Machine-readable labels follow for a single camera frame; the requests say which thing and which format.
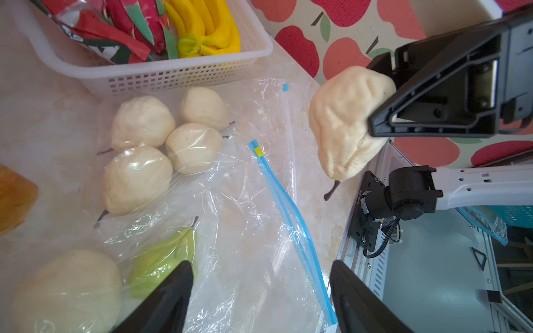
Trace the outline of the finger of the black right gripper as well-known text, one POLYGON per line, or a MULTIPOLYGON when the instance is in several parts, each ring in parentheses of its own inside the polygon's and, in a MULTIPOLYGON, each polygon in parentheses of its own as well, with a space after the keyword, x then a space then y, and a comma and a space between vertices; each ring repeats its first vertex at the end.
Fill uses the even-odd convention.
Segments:
POLYGON ((390 77, 397 90, 403 86, 419 89, 421 84, 412 79, 420 69, 416 64, 418 48, 418 43, 403 45, 394 51, 394 63, 391 54, 385 53, 375 57, 366 68, 390 77))

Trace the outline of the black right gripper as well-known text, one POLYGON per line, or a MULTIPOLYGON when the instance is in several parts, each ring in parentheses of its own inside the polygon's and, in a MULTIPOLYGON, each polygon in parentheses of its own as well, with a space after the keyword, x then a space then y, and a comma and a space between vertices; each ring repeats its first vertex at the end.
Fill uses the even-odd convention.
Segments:
POLYGON ((495 33, 454 33, 396 50, 396 92, 368 118, 373 137, 491 137, 532 123, 532 4, 495 33))

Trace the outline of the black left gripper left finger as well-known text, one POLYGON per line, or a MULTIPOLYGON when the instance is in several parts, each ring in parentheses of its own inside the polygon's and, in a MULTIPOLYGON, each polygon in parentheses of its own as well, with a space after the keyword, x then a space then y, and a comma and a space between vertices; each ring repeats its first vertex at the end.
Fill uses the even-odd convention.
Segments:
POLYGON ((192 264, 181 262, 112 332, 182 333, 193 282, 192 264))

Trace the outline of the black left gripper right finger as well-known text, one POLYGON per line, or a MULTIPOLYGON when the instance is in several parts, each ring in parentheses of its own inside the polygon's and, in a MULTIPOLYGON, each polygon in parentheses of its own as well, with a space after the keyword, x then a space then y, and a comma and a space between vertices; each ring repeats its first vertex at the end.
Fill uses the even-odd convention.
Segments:
POLYGON ((341 260, 330 272, 340 332, 411 332, 362 280, 341 260))

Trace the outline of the cream toy pear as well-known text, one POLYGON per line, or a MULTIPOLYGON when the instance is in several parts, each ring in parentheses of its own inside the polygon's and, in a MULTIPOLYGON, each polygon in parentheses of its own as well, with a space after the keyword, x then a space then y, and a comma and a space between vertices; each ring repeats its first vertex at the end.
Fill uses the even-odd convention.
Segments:
POLYGON ((370 136, 367 120, 395 93, 390 77, 353 66, 328 80, 313 96, 309 125, 322 169, 334 180, 333 188, 324 195, 326 201, 385 145, 387 138, 370 136))

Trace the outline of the clear blue zip-top bag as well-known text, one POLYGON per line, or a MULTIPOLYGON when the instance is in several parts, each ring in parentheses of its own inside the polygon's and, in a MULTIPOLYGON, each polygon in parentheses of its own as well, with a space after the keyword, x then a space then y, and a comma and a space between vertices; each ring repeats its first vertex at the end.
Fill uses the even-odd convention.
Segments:
MULTIPOLYGON (((218 130, 224 142, 217 161, 201 173, 173 170, 168 192, 129 215, 191 198, 215 203, 215 265, 202 285, 215 322, 205 332, 326 332, 336 317, 308 227, 294 202, 287 84, 255 79, 211 90, 227 104, 231 119, 229 127, 218 130)), ((97 155, 102 181, 98 217, 105 208, 105 167, 120 153, 97 155)))

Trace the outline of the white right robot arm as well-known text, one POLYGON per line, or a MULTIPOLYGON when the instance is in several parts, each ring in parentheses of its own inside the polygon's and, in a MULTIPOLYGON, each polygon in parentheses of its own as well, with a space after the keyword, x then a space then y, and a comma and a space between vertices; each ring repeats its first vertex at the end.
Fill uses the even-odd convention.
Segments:
MULTIPOLYGON (((532 123, 532 6, 491 22, 412 42, 369 69, 397 88, 368 118, 373 137, 486 138, 501 124, 532 123)), ((394 170, 387 185, 364 183, 374 219, 416 219, 473 205, 530 205, 532 166, 394 170)))

